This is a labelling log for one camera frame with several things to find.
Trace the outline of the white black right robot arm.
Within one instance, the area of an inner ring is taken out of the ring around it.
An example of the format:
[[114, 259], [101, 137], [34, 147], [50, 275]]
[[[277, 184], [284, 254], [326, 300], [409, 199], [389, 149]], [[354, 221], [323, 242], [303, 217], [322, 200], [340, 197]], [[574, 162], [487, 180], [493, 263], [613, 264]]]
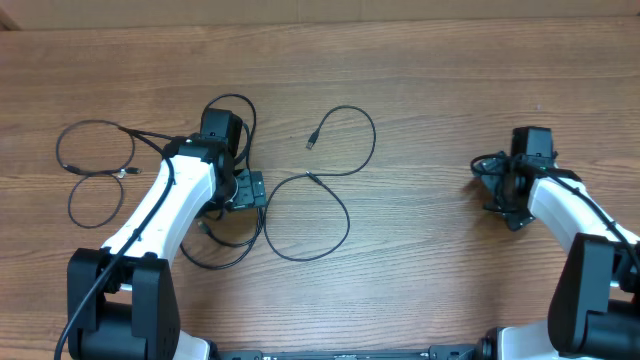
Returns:
[[551, 158], [482, 155], [470, 168], [512, 230], [544, 224], [567, 254], [545, 320], [497, 330], [484, 359], [636, 359], [639, 237], [619, 225], [573, 172]]

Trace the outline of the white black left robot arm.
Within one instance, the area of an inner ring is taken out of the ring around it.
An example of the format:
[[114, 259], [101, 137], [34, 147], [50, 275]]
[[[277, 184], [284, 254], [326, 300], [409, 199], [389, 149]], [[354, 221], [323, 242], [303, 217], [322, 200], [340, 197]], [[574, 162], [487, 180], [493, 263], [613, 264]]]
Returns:
[[181, 328], [171, 266], [192, 221], [211, 210], [261, 208], [237, 171], [237, 130], [207, 127], [162, 149], [158, 176], [125, 225], [67, 267], [68, 320], [54, 350], [74, 359], [217, 359], [217, 346]]

